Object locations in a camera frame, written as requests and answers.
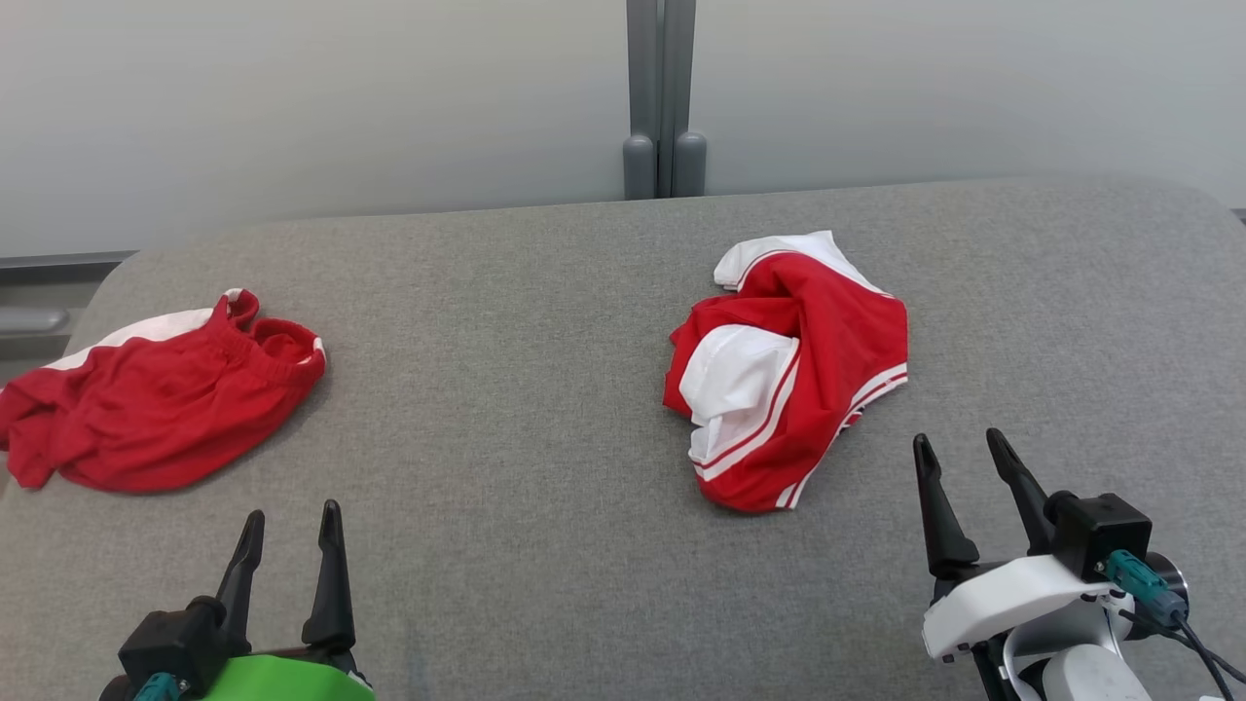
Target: white trim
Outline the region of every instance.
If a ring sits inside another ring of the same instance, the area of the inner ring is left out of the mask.
[[[756,266],[759,260],[785,252],[809,255],[870,291],[891,296],[875,286],[861,274],[861,270],[856,269],[856,265],[849,261],[840,247],[835,244],[835,234],[830,229],[799,235],[768,235],[736,243],[714,268],[714,281],[726,289],[741,289],[748,280],[748,273]]]
[[[328,365],[329,355],[324,352],[324,341],[320,340],[319,335],[312,339],[312,355],[299,361],[299,365],[304,366],[307,364],[310,364],[312,359],[315,357],[316,350],[319,350],[320,355],[324,356],[324,362]]]
[[[146,337],[147,340],[168,340],[176,335],[202,327],[212,316],[212,309],[187,309],[186,311],[173,311],[161,316],[153,316],[135,321],[126,327],[115,330],[105,335],[98,342],[88,345],[72,356],[66,356],[55,364],[44,366],[52,371],[71,371],[82,367],[86,357],[95,347],[115,347],[131,337]]]
[[[787,489],[784,489],[782,493],[779,494],[779,501],[775,502],[775,509],[782,509],[784,507],[787,506],[787,498],[791,497],[791,491],[792,489],[796,489],[796,484],[795,483],[789,484]]]
[[[805,492],[805,483],[809,482],[810,476],[812,476],[814,471],[816,471],[816,469],[817,469],[817,466],[815,464],[814,469],[809,471],[807,473],[805,473],[805,477],[800,481],[800,484],[796,486],[796,493],[791,496],[791,504],[787,504],[789,509],[795,509],[796,508],[796,503],[800,502],[800,493]]]
[[[835,440],[839,438],[841,433],[844,433],[844,430],[849,428],[849,421],[852,420],[852,417],[860,416],[861,411],[865,410],[867,406],[870,406],[871,402],[882,397],[883,395],[887,395],[888,392],[896,390],[897,387],[905,385],[906,382],[908,382],[908,364],[901,364],[893,369],[882,371],[881,374],[870,379],[870,381],[866,382],[863,386],[861,386],[861,390],[857,391],[857,393],[852,397],[852,406],[849,408],[849,413],[844,416],[844,422],[840,423],[840,428],[835,430],[835,436],[831,438],[831,446],[834,446]],[[867,400],[865,400],[865,402],[861,401],[870,392],[873,392],[880,387],[883,388],[881,392],[877,392],[872,397],[868,397]],[[805,483],[809,482],[809,478],[812,477],[814,471],[816,471],[817,466],[820,464],[821,461],[819,461],[807,473],[805,473],[805,478],[801,479],[800,484],[796,487],[796,493],[791,496],[791,504],[787,504],[789,509],[796,508],[796,503],[800,502],[800,494],[805,492]]]
[[[782,416],[782,411],[787,406],[787,400],[791,397],[791,392],[796,387],[797,372],[800,372],[799,359],[795,362],[792,362],[791,371],[787,374],[787,379],[784,381],[782,386],[779,387],[779,395],[775,397],[774,403],[770,406],[766,425],[761,427],[761,431],[758,432],[758,435],[754,436],[751,441],[715,458],[715,461],[718,462],[711,468],[708,469],[701,468],[700,466],[693,463],[693,469],[697,471],[698,477],[700,477],[705,482],[710,482],[711,479],[725,473],[728,469],[730,469],[736,463],[743,461],[749,453],[756,451],[765,442],[770,441],[770,437],[774,436],[775,430],[779,428],[779,417]],[[692,454],[692,451],[688,452],[688,457],[692,458],[693,461],[697,461],[697,458]]]
[[[852,396],[852,401],[849,402],[849,407],[851,407],[851,410],[849,411],[849,416],[852,416],[852,412],[855,412],[856,410],[860,410],[861,407],[865,407],[870,402],[873,402],[875,398],[870,398],[865,405],[861,403],[861,400],[865,398],[867,395],[882,387],[883,385],[892,382],[892,379],[895,379],[896,376],[907,374],[908,374],[908,364],[900,364],[898,366],[893,369],[887,369],[881,374],[873,376],[872,379],[867,380],[866,383],[861,386],[861,390],[857,390],[856,395]],[[887,390],[881,395],[886,395],[887,392],[891,392],[891,390]]]
[[[679,380],[699,430],[688,454],[709,464],[765,426],[800,340],[745,324],[720,325],[700,339]]]

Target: black cable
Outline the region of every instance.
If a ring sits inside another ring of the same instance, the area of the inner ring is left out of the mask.
[[[1140,625],[1140,626],[1145,628],[1146,630],[1154,633],[1155,635],[1163,635],[1164,637],[1166,637],[1169,640],[1175,640],[1175,641],[1180,642],[1181,645],[1185,645],[1190,650],[1194,650],[1195,652],[1197,652],[1197,649],[1195,649],[1194,644],[1191,644],[1180,633],[1174,633],[1174,631],[1171,631],[1171,630],[1169,630],[1169,629],[1166,629],[1166,628],[1156,624],[1155,621],[1153,621],[1150,619],[1144,619],[1144,618],[1139,616],[1138,614],[1134,614],[1133,611],[1119,610],[1119,611],[1116,611],[1116,614],[1119,614],[1120,618],[1125,619],[1126,621],[1133,623],[1134,625]],[[1211,659],[1215,660],[1217,665],[1220,665],[1221,667],[1224,667],[1224,670],[1226,672],[1229,672],[1229,676],[1234,677],[1235,680],[1237,680],[1237,681],[1240,681],[1242,684],[1246,684],[1246,674],[1242,674],[1241,670],[1239,670],[1237,667],[1230,665],[1227,660],[1225,660],[1220,655],[1216,655],[1211,650],[1207,650],[1207,654],[1211,655]]]
[[[1220,667],[1216,666],[1216,661],[1211,659],[1211,652],[1209,652],[1207,647],[1202,645],[1199,636],[1194,635],[1194,630],[1190,629],[1190,624],[1186,623],[1185,616],[1174,613],[1172,620],[1175,620],[1176,625],[1181,628],[1181,633],[1190,639],[1194,651],[1199,654],[1199,657],[1202,657],[1202,664],[1207,667],[1207,671],[1211,672],[1211,679],[1216,680],[1216,687],[1220,689],[1220,695],[1224,700],[1234,701],[1234,692],[1229,691],[1229,684],[1225,682],[1224,675],[1220,674]]]

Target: red fabric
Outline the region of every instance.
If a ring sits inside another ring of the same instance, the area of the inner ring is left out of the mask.
[[[91,349],[77,369],[40,369],[0,392],[0,451],[24,488],[52,472],[105,492],[181,489],[264,441],[324,375],[314,332],[252,319],[222,296],[208,321],[168,340]]]
[[[800,337],[795,387],[774,436],[711,481],[698,477],[710,501],[741,512],[776,509],[779,497],[809,476],[841,426],[856,422],[854,396],[880,374],[908,361],[905,304],[841,275],[815,258],[766,255],[736,294],[693,306],[670,334],[674,359],[663,403],[690,418],[679,382],[697,344],[724,324],[748,324]]]

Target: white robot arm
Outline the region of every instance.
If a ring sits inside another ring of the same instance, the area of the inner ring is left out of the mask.
[[[987,432],[987,445],[1030,545],[1025,558],[1007,563],[978,563],[930,442],[913,440],[936,580],[922,625],[927,654],[944,662],[971,655],[989,701],[1149,701],[1120,644],[1160,634],[1199,651],[1232,701],[1216,665],[1246,677],[1192,635],[1185,579],[1166,558],[1146,553],[1151,522],[1115,494],[1048,498],[998,430]]]

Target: gray fabric surface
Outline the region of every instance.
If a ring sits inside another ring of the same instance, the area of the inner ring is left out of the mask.
[[[667,334],[730,244],[820,228],[908,304],[912,381],[795,513],[740,518],[699,496],[660,406]],[[1210,197],[1108,177],[277,223],[141,253],[71,350],[247,285],[325,337],[329,372],[183,493],[5,491],[0,695],[93,700],[143,614],[216,590],[254,508],[252,640],[297,642],[333,497],[380,699],[976,699],[972,664],[922,650],[910,442],[930,435],[983,557],[1018,557],[988,426],[1048,491],[1149,514],[1195,629],[1244,662],[1244,260]],[[1175,644],[1128,655],[1156,699],[1212,690]]]

